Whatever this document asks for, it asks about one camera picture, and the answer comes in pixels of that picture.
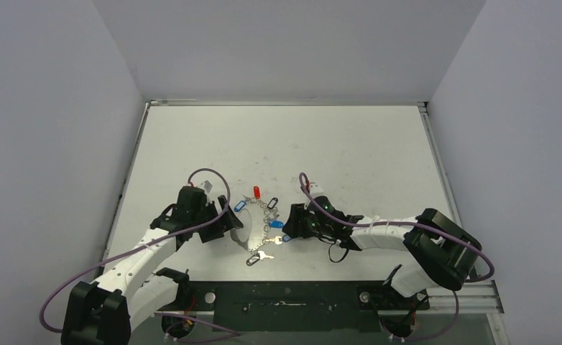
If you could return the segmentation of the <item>red key tag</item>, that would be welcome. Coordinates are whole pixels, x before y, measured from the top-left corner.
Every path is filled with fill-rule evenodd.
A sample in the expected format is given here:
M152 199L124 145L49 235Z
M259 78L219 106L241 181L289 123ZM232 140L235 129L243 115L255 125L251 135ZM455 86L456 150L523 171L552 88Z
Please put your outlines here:
M256 185L253 187L253 194L254 194L254 197L255 197L256 199L260 199L260 198L261 198L260 189L259 189L259 187L256 186Z

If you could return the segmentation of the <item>silver metal key plate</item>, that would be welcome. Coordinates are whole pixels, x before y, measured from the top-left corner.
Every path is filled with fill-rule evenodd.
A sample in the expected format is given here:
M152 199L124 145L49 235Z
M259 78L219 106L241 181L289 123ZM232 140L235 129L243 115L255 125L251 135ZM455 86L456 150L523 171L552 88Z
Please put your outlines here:
M280 214L278 208L267 209L268 202L253 197L244 196L242 200L246 206L238 213L233 211L244 224L243 229L230 230L231 239L242 249L254 254L258 249L269 242L269 235L273 228L269 222L277 221Z

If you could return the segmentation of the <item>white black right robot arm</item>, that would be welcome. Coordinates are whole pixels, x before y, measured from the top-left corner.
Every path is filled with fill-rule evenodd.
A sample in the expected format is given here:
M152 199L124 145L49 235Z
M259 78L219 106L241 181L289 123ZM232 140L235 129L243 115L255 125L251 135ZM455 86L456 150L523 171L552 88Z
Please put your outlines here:
M393 269L382 289L391 308L403 307L428 288L459 291L482 251L478 240L434 208L411 218L383 220L345 214L324 195L293 204L282 231L291 239L316 237L346 251L389 249L411 254L413 261Z

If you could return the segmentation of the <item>blue white key tag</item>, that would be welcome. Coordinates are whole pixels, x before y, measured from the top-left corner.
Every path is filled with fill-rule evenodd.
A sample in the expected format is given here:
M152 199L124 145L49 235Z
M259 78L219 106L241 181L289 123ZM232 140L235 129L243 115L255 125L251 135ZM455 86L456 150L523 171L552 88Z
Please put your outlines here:
M240 212L245 206L246 206L247 202L245 200L241 200L239 201L235 206L234 206L234 211L236 213Z

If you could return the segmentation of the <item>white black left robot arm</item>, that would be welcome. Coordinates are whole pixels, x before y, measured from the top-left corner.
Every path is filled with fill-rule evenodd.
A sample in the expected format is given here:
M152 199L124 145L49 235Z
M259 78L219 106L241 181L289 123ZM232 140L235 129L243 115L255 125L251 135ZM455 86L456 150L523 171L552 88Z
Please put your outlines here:
M132 331L159 309L195 306L189 274L161 264L192 237L190 228L202 243L243 228L227 197L212 201L210 189L208 183L181 188L176 202L153 219L132 254L70 291L62 344L128 344Z

